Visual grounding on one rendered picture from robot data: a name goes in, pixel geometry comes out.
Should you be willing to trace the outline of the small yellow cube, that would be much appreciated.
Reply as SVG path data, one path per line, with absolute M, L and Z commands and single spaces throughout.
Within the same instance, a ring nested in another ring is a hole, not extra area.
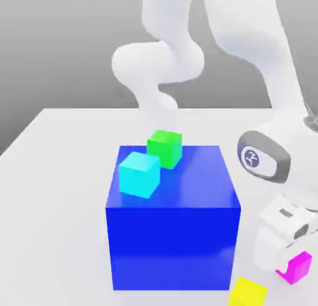
M 228 306 L 263 306 L 267 291 L 265 286 L 240 276 L 230 294 Z

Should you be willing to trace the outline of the small green cube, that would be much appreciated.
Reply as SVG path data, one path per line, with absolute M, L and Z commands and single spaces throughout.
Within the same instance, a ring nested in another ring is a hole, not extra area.
M 157 130 L 147 139 L 147 153 L 160 158 L 165 169 L 174 169 L 182 157 L 182 134 Z

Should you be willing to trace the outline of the large blue box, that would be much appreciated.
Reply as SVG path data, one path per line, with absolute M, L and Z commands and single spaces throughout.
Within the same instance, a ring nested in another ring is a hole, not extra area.
M 153 195 L 106 202 L 114 290 L 228 290 L 241 206 L 218 146 L 184 146 Z

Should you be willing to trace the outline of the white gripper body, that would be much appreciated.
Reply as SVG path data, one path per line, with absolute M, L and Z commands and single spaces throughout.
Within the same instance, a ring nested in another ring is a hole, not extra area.
M 318 242 L 318 229 L 290 243 L 266 226 L 258 229 L 253 257 L 264 271 L 286 272 L 288 262 Z

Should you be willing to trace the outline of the small magenta cube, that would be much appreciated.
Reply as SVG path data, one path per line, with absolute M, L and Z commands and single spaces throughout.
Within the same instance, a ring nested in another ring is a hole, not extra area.
M 288 268 L 285 273 L 278 269 L 276 273 L 290 285 L 293 285 L 308 275 L 311 262 L 312 255 L 307 251 L 303 251 L 288 262 Z

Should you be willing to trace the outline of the small cyan cube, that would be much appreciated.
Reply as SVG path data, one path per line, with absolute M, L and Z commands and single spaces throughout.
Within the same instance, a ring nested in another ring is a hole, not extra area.
M 131 152 L 119 164 L 119 188 L 122 193 L 149 199 L 160 184 L 160 158 Z

